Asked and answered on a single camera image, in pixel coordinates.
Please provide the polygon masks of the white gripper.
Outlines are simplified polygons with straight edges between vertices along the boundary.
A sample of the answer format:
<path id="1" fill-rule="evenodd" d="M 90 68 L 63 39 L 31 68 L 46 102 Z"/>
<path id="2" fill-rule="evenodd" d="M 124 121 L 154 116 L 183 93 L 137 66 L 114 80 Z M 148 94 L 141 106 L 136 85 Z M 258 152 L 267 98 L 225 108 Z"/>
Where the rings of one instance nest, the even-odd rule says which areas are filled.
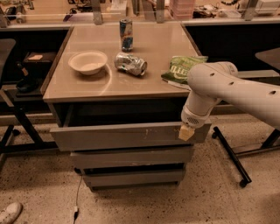
<path id="1" fill-rule="evenodd" d="M 181 111 L 182 124 L 178 133 L 178 138 L 187 141 L 194 135 L 194 129 L 201 128 L 210 115 L 209 108 L 184 106 Z"/>

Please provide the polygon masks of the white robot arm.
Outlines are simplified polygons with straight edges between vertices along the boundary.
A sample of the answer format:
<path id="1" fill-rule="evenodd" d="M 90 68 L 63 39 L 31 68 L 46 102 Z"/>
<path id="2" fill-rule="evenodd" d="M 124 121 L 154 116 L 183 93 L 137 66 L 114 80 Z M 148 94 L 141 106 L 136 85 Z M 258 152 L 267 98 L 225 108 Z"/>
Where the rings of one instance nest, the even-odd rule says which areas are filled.
<path id="1" fill-rule="evenodd" d="M 181 112 L 178 137 L 184 141 L 202 127 L 212 109 L 225 101 L 280 130 L 280 87 L 238 77 L 231 62 L 199 63 L 188 72 L 191 92 Z"/>

